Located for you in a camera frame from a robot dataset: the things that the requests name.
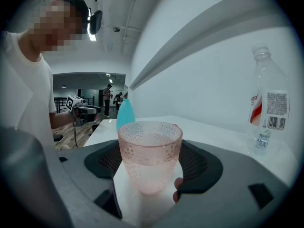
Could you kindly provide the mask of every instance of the pink glass cup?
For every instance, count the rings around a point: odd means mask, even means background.
[[[171,123],[142,121],[118,131],[120,153],[133,184],[146,195],[165,188],[180,154],[182,130]]]

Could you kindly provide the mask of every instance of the pipe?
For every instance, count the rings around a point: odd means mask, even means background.
[[[141,29],[136,29],[136,28],[131,28],[131,27],[123,27],[123,26],[111,26],[111,25],[107,25],[107,26],[100,26],[100,28],[120,28],[120,29],[128,29],[128,30],[133,30],[133,31],[137,31],[137,32],[141,32]]]
[[[125,36],[126,36],[126,34],[127,34],[127,29],[128,29],[128,25],[129,25],[129,19],[130,19],[130,15],[131,15],[131,12],[132,12],[132,10],[133,10],[133,5],[134,5],[135,1],[136,1],[136,0],[133,0],[133,1],[132,1],[131,7],[130,7],[130,11],[129,11],[127,23],[126,23],[126,25],[125,25],[126,29],[124,30],[124,36],[123,36],[124,38],[125,38]],[[123,41],[124,41],[124,42],[123,42],[123,55],[124,55],[125,39],[124,39]]]

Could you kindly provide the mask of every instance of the glass rim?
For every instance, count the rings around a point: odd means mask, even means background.
[[[129,141],[126,141],[122,136],[121,136],[121,129],[124,128],[125,126],[128,126],[128,125],[131,125],[131,124],[136,124],[136,123],[141,123],[141,122],[154,122],[154,123],[165,123],[165,124],[170,124],[170,125],[173,125],[174,127],[178,128],[180,130],[180,136],[178,137],[178,139],[174,140],[174,141],[171,141],[169,143],[166,143],[166,144],[162,144],[162,145],[153,145],[153,146],[147,146],[147,145],[142,145],[142,144],[135,144],[135,143],[131,143]],[[174,142],[178,142],[182,139],[182,136],[183,136],[183,132],[182,132],[182,129],[174,124],[174,123],[168,123],[168,122],[162,122],[162,121],[138,121],[138,122],[134,122],[134,123],[128,123],[124,126],[122,126],[119,130],[118,130],[118,139],[122,139],[123,141],[127,142],[127,143],[130,143],[134,146],[138,146],[138,147],[143,147],[143,148],[162,148],[163,146],[167,146],[167,145],[171,145],[173,144]]]

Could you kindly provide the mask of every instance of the plastic water bottle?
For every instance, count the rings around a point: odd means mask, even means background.
[[[134,122],[135,122],[135,116],[130,100],[124,99],[118,110],[117,122],[116,122],[117,132],[122,126]]]
[[[288,78],[271,59],[266,44],[252,46],[256,61],[253,91],[248,120],[248,147],[250,153],[265,157],[275,154],[282,142],[289,117]]]

